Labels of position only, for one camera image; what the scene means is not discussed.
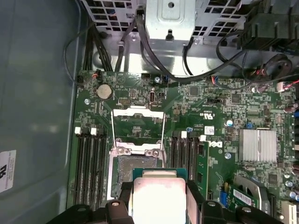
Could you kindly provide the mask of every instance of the white sticker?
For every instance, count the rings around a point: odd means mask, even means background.
[[[245,196],[244,194],[240,193],[239,191],[236,191],[234,189],[234,196],[238,199],[240,199],[241,201],[243,201],[244,203],[246,203],[247,205],[251,206],[251,199],[247,196]]]
[[[214,126],[205,126],[206,135],[214,135]]]
[[[16,150],[0,153],[0,193],[13,187],[15,155]]]

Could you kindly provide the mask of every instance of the silver heatsink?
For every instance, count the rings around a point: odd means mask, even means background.
[[[239,161],[276,162],[276,131],[241,129]]]

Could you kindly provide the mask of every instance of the capacitor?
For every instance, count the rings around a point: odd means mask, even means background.
[[[251,128],[253,128],[253,124],[252,124],[252,123],[247,123],[247,124],[246,124],[246,128],[247,128],[247,129],[251,129]]]
[[[299,187],[293,187],[292,191],[299,195]]]
[[[234,122],[233,122],[232,120],[227,120],[227,121],[224,123],[224,125],[225,125],[226,127],[232,127],[232,126],[234,125]]]
[[[101,100],[109,100],[112,97],[112,89],[107,84],[102,84],[97,89],[97,95]]]
[[[293,192],[293,191],[291,191],[291,190],[288,189],[288,190],[285,191],[285,195],[287,197],[290,197],[290,198],[295,198],[297,194],[295,192]]]
[[[285,113],[293,113],[294,111],[296,111],[296,108],[293,106],[287,106],[284,108]]]
[[[292,174],[296,175],[296,176],[299,176],[299,170],[297,169],[293,169],[292,170]]]
[[[285,182],[285,185],[288,187],[288,188],[291,188],[294,186],[293,182],[292,181],[286,181]]]
[[[190,133],[190,132],[193,131],[193,128],[191,128],[191,127],[187,127],[187,128],[186,128],[186,131],[187,131],[188,133]]]
[[[299,164],[298,163],[293,163],[292,167],[293,167],[293,169],[299,170]]]
[[[258,93],[262,93],[262,92],[265,92],[267,90],[267,88],[268,88],[268,85],[260,85],[256,88],[256,91]]]

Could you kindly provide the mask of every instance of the white slot latch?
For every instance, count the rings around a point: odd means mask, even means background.
[[[75,127],[75,134],[81,134],[81,133],[82,133],[81,127]]]
[[[91,134],[91,135],[93,135],[93,136],[96,136],[96,135],[97,135],[97,133],[98,133],[98,130],[97,130],[97,128],[95,128],[95,127],[92,127],[92,128],[91,128],[91,130],[90,130],[90,134]]]

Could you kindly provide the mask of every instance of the white connector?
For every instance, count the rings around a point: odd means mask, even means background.
[[[297,207],[288,201],[281,202],[281,214],[285,217],[282,222],[284,224],[297,223]]]
[[[97,128],[95,128],[95,127],[92,127],[92,128],[91,128],[91,130],[90,130],[90,134],[91,134],[91,135],[93,135],[93,136],[96,136],[96,135],[97,135],[97,133],[98,133],[98,130],[97,130]]]
[[[182,131],[181,132],[181,138],[186,139],[187,138],[187,131]]]
[[[82,133],[81,127],[75,127],[75,134],[81,134],[81,133]]]

